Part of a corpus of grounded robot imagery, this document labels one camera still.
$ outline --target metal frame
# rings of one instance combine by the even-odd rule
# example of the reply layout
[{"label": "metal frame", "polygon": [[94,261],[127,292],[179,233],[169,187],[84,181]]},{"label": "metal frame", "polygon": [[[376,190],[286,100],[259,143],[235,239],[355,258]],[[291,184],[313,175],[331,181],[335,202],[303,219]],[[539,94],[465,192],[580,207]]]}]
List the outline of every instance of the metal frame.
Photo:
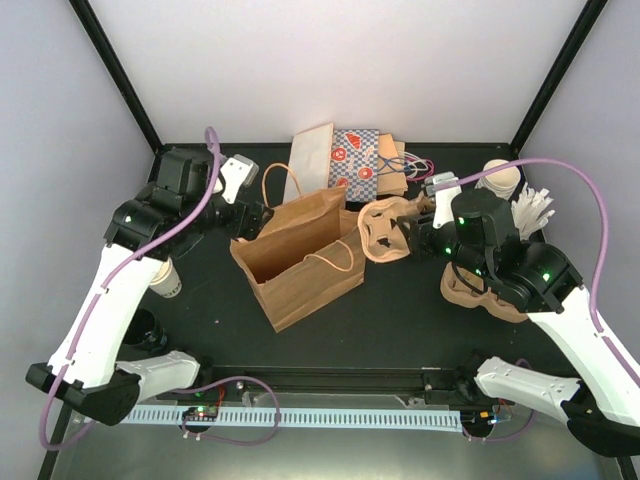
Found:
[{"label": "metal frame", "polygon": [[[515,136],[508,147],[511,158],[518,158],[519,152],[533,132],[537,122],[544,113],[549,101],[553,97],[557,87],[568,71],[573,59],[586,40],[591,28],[598,19],[608,0],[587,0],[578,16],[571,32],[564,42],[556,60],[549,70],[544,82],[522,120]],[[156,155],[154,167],[150,172],[150,178],[155,177],[157,159],[170,145],[163,144],[160,137],[147,115],[133,85],[131,84],[120,60],[118,59],[106,33],[91,7],[89,0],[69,0],[78,19],[82,23],[87,35],[91,39],[96,51],[100,55],[105,67],[109,71],[116,87],[120,91],[131,114],[138,123],[145,136],[149,147]],[[440,144],[441,146],[460,146],[460,144]],[[441,403],[458,407],[461,410],[478,408],[485,402],[479,401],[474,407],[465,406],[455,393],[446,387],[451,380],[451,370],[439,371],[392,371],[379,370],[342,372],[326,372],[320,370],[292,371],[291,369],[248,368],[242,374],[252,373],[261,378],[268,378],[269,383],[276,391],[323,391],[332,393],[387,393],[407,396],[424,396],[429,403]],[[229,372],[216,372],[227,376]],[[64,438],[68,422],[71,417],[71,408],[63,406],[52,441],[60,442]],[[38,479],[51,478],[57,459],[57,452],[48,452],[42,463]],[[637,480],[635,469],[629,457],[619,457],[618,464],[625,480]]]},{"label": "metal frame", "polygon": [[562,45],[560,53],[553,62],[544,82],[542,82],[538,94],[533,99],[533,103],[524,116],[518,131],[513,137],[513,140],[511,140],[511,149],[514,155],[517,156],[522,150],[522,147],[524,147],[524,144],[527,142],[531,132],[533,132],[545,108],[547,108],[558,85],[560,85],[564,75],[567,73],[567,70],[569,70],[573,59],[589,35],[591,27],[596,23],[606,4],[607,0],[587,0],[571,32],[569,32],[569,36],[565,40],[564,45]]}]

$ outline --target white wall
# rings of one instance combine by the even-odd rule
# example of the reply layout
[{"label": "white wall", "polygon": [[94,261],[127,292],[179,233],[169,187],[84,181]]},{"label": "white wall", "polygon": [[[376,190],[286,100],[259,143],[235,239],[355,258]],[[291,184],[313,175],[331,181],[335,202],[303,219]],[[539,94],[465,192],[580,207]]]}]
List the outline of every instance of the white wall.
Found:
[{"label": "white wall", "polygon": [[508,142],[585,0],[92,0],[166,142]]},{"label": "white wall", "polygon": [[24,375],[71,326],[152,154],[68,2],[0,5],[0,478],[31,479],[45,396]]}]

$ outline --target paper cup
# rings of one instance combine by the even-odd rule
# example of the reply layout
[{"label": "paper cup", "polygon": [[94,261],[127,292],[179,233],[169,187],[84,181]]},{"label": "paper cup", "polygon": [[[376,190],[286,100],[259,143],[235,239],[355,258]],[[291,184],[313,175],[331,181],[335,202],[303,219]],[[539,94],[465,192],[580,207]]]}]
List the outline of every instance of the paper cup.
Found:
[{"label": "paper cup", "polygon": [[160,271],[151,280],[149,288],[164,298],[175,297],[180,293],[182,282],[171,259],[162,264]]},{"label": "paper cup", "polygon": [[[509,162],[502,159],[490,160],[485,164],[483,171],[504,165],[505,163]],[[497,197],[509,200],[520,183],[520,177],[520,170],[516,167],[506,168],[500,172],[482,177],[478,180],[478,183],[476,183],[476,188],[489,189],[495,193]]]}]

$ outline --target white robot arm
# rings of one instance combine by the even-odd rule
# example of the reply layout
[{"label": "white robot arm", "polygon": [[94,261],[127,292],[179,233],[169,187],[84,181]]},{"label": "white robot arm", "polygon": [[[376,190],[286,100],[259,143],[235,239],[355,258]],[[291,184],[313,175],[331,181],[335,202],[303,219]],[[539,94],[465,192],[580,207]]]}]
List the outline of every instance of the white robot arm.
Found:
[{"label": "white robot arm", "polygon": [[[119,423],[133,406],[147,398],[194,384],[200,363],[184,352],[135,362],[116,361],[116,355],[142,296],[169,255],[189,247],[194,235],[223,228],[232,237],[253,239],[273,211],[261,204],[238,200],[251,185],[258,167],[236,156],[220,168],[221,179],[203,212],[189,227],[139,260],[130,262],[103,288],[105,278],[132,253],[171,229],[202,197],[210,168],[210,155],[174,149],[161,159],[158,179],[114,213],[105,238],[98,272],[66,338],[49,362],[34,364],[27,381],[48,392],[64,368],[56,396],[107,425]],[[95,302],[96,294],[100,301]],[[79,339],[82,320],[90,311]],[[70,346],[77,341],[72,360]]]},{"label": "white robot arm", "polygon": [[565,423],[596,453],[640,454],[640,365],[599,313],[597,322],[591,318],[578,272],[557,248],[521,242],[505,200],[486,189],[437,188],[454,181],[450,172],[433,177],[427,192],[435,213],[406,219],[408,243],[423,247],[412,254],[448,256],[482,277],[542,328],[580,375],[549,376],[493,357],[474,376],[480,391]]}]

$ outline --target paper bag handle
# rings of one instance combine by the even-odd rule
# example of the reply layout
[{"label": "paper bag handle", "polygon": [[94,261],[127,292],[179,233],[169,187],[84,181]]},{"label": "paper bag handle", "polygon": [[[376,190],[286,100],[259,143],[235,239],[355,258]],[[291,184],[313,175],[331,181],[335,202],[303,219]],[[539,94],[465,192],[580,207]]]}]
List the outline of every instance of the paper bag handle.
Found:
[{"label": "paper bag handle", "polygon": [[284,168],[287,172],[289,172],[289,175],[291,175],[291,178],[293,179],[293,183],[296,184],[296,190],[298,191],[298,196],[300,197],[302,196],[302,190],[300,189],[298,178],[296,177],[296,174],[293,173],[293,170],[291,170],[289,166],[285,165],[284,163],[272,163],[267,167],[267,169],[262,174],[262,200],[266,207],[270,207],[269,201],[267,200],[267,173],[269,173],[269,170],[275,167]]},{"label": "paper bag handle", "polygon": [[345,273],[346,272],[350,272],[351,270],[353,270],[353,264],[355,263],[355,260],[353,259],[353,252],[351,251],[351,248],[349,247],[349,245],[344,243],[342,240],[336,240],[336,243],[339,243],[340,245],[342,245],[344,248],[347,249],[347,252],[349,253],[349,260],[351,261],[351,264],[349,265],[349,268],[339,267],[335,263],[333,263],[331,260],[327,260],[323,256],[318,255],[316,253],[310,253],[309,255],[305,255],[304,259],[306,260],[309,257],[316,257],[316,258],[319,258],[320,260],[322,260],[323,262],[328,263],[329,265],[331,265],[333,268],[335,268],[339,272],[345,272]]}]

